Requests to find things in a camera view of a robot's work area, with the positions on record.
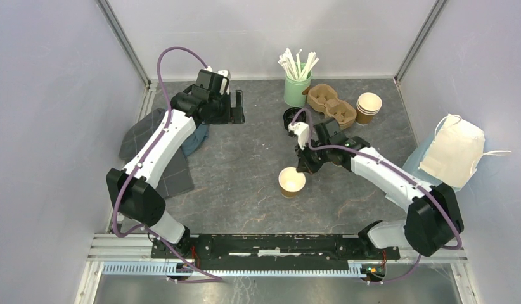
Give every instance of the floor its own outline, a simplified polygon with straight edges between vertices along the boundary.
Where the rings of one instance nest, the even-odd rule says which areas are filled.
[[[361,136],[402,166],[415,149],[408,116],[392,79],[313,80],[332,86],[340,99],[355,106],[364,92],[382,98],[383,107],[366,126],[354,124],[345,133]],[[172,96],[191,82],[170,82]],[[283,128],[283,80],[231,81],[244,94],[246,123],[212,125],[209,138],[188,157],[195,189],[167,199],[167,210],[193,233],[355,233],[375,220],[399,220],[405,213],[384,198],[372,183],[343,168],[326,164],[307,175],[293,199],[280,194],[278,174],[295,167],[296,139]],[[161,90],[153,108],[165,107]],[[314,121],[323,116],[315,113]],[[127,219],[123,229],[132,225]]]
[[[388,277],[408,265],[389,264]],[[227,277],[218,284],[172,284],[159,276],[104,275],[95,303],[461,303],[449,264],[421,265],[397,283],[368,286],[359,279],[335,277]]]

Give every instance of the stone surface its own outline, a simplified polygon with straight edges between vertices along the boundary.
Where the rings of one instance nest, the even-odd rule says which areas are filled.
[[[352,125],[348,136],[361,136],[390,161],[402,166],[415,149],[406,110],[392,79],[313,80],[332,86],[355,107],[364,92],[374,92],[383,107],[367,126]],[[191,82],[166,83],[169,95]],[[343,168],[326,164],[294,199],[280,194],[278,174],[295,167],[296,139],[283,128],[283,80],[231,82],[241,89],[246,123],[210,126],[209,138],[188,157],[195,189],[167,200],[167,210],[193,233],[355,233],[375,220],[399,220],[405,213],[379,188]],[[153,108],[165,107],[161,90]],[[323,115],[314,113],[318,122]],[[125,221],[123,231],[130,227]]]

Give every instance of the white wall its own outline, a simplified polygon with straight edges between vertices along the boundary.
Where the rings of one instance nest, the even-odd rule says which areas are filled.
[[[0,303],[72,303],[143,85],[95,1],[0,1]]]
[[[283,78],[286,48],[320,61],[314,77],[386,77],[400,67],[434,0],[110,0],[149,77],[170,46],[197,52],[233,77]],[[165,79],[194,79],[188,54],[165,59]]]
[[[402,80],[419,141],[447,113],[481,127],[486,157],[457,195],[484,303],[521,303],[521,1],[449,1]]]

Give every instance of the white cloth bag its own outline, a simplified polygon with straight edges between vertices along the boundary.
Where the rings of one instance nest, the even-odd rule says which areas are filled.
[[[477,164],[484,155],[510,153],[499,150],[484,153],[483,130],[459,115],[449,114],[438,126],[419,169],[451,187],[462,188],[477,171]]]

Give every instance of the bag handle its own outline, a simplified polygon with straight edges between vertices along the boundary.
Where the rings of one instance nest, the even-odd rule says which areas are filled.
[[[493,151],[488,151],[488,152],[485,152],[485,153],[482,153],[480,155],[480,157],[477,158],[477,162],[480,161],[480,159],[483,157],[483,156],[507,156],[509,154],[511,154],[512,151],[510,150],[493,150]],[[473,164],[475,164],[475,160],[472,162],[472,166],[470,167],[470,175],[472,174],[472,170],[473,170]]]
[[[460,115],[447,114],[444,118],[442,118],[442,120],[440,120],[440,122],[436,125],[436,128],[434,129],[434,141],[436,141],[436,134],[438,133],[438,127],[439,127],[440,124],[441,124],[442,122],[444,122],[444,121],[445,121],[445,120],[446,120],[450,115],[451,115],[451,116],[454,116],[454,117],[456,117],[456,118],[458,118],[458,121],[455,122],[455,123],[452,124],[452,125],[456,125],[456,124],[458,124],[459,122],[462,121],[462,117],[461,117]]]

